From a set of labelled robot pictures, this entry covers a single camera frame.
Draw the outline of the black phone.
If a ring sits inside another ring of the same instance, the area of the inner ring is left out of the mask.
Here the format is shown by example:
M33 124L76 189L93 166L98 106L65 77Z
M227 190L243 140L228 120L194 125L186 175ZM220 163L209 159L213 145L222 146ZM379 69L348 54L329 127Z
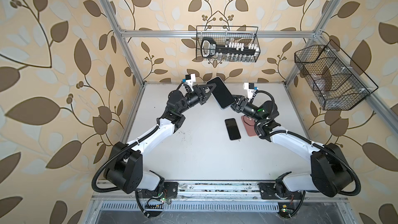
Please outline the black phone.
M221 109L226 109L235 103L235 98L220 77L211 79L207 84L215 85L212 95Z

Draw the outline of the pink phone case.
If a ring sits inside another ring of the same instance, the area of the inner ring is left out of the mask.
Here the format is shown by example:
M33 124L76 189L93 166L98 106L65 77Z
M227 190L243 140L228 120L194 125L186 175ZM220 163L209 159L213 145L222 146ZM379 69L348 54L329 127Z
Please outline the pink phone case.
M255 131L255 120L247 116L242 116L241 120L243 122L247 135L249 137L257 136Z

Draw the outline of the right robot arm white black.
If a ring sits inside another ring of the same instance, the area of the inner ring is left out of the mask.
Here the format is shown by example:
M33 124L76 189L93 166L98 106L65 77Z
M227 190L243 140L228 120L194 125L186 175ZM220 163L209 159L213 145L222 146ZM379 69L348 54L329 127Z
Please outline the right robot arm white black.
M283 128L275 121L278 116L274 97L266 91L270 100L260 107L243 95L234 95L232 109L253 118L258 138L287 148L309 163L309 171L301 174L286 172L275 179L276 195L285 198L291 192L319 192L327 197L336 195L357 196L362 189L358 175L348 164L339 146L323 145Z

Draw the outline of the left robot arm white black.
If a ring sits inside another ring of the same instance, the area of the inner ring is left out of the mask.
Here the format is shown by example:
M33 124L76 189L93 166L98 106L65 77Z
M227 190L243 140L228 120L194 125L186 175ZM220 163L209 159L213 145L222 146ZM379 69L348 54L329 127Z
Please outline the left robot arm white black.
M166 108L153 128L126 144L119 142L113 146L110 158L93 176L92 189L98 193L122 190L130 194L148 190L161 194L164 178L144 170L145 156L182 126L186 119L184 112L197 104L205 104L215 88L215 84L207 84L194 85L186 94L179 89L171 91Z

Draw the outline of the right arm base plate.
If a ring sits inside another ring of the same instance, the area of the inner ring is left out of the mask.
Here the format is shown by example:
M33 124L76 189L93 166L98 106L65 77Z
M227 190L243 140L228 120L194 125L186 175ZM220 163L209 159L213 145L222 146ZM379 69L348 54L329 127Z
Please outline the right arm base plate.
M262 200L300 200L302 198L301 191L289 191L283 183L265 182L258 183Z

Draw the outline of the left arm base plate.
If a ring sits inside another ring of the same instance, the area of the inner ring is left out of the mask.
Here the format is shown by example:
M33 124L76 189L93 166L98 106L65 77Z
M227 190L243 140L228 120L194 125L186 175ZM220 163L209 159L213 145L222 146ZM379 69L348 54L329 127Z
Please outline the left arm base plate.
M176 181L163 182L156 190L141 190L138 195L144 199L175 199L178 194L179 183Z

